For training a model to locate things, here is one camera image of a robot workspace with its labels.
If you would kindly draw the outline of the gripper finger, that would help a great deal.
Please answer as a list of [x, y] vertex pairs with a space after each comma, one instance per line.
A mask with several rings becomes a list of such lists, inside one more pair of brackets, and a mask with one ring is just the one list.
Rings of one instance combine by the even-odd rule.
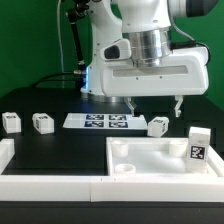
[[131, 97], [125, 97], [124, 102], [128, 106], [128, 108], [130, 109], [131, 115], [133, 117], [139, 117], [140, 116], [140, 112], [137, 108], [137, 105], [135, 104], [135, 102], [133, 101], [133, 99]]
[[180, 117], [181, 115], [181, 105], [183, 103], [183, 96], [175, 96], [176, 105], [174, 107], [175, 117]]

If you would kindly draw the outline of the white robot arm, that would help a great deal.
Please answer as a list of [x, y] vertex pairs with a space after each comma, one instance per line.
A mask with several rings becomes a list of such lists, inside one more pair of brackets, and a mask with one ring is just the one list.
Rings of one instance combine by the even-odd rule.
[[208, 48], [190, 39], [172, 43], [176, 17], [209, 13], [219, 0], [89, 0], [93, 56], [81, 92], [99, 101], [173, 96], [175, 115], [186, 95], [201, 95], [209, 85]]

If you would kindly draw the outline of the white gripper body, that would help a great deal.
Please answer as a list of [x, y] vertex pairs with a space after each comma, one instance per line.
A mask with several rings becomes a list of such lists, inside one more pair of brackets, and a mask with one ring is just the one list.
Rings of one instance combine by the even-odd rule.
[[100, 74], [106, 96], [201, 95], [209, 85], [206, 47], [175, 49], [155, 67], [134, 67], [131, 60], [105, 62]]

